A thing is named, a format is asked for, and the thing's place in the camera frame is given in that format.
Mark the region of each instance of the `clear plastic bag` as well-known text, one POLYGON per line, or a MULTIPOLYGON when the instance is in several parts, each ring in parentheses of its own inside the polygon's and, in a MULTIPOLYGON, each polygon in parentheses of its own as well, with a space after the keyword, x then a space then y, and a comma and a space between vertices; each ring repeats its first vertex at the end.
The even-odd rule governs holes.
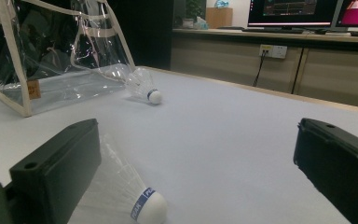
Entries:
POLYGON ((106 0, 0 0, 0 99, 24 117, 123 90, 133 70, 106 0))

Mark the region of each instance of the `table surface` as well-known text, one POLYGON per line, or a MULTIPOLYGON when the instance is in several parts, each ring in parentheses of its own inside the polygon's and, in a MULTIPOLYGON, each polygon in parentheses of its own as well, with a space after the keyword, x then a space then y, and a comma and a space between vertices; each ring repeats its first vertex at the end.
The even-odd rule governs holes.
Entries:
POLYGON ((21 117, 0 102, 0 182, 63 128, 97 119, 169 223, 349 223, 294 165, 297 124, 318 119, 358 136, 358 108, 153 70, 161 105, 125 90, 21 117))

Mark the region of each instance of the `shuttlecock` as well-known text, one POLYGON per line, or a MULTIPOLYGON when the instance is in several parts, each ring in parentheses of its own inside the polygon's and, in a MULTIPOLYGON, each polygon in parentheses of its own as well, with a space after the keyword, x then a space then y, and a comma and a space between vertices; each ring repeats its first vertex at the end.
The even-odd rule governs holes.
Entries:
POLYGON ((150 102, 153 105, 161 103, 162 95, 156 89, 150 72, 144 68, 137 68, 129 73, 125 80, 126 89, 132 96, 150 102))
POLYGON ((168 210, 164 197, 146 187, 112 138, 101 139, 102 163, 69 223, 163 223, 168 210))

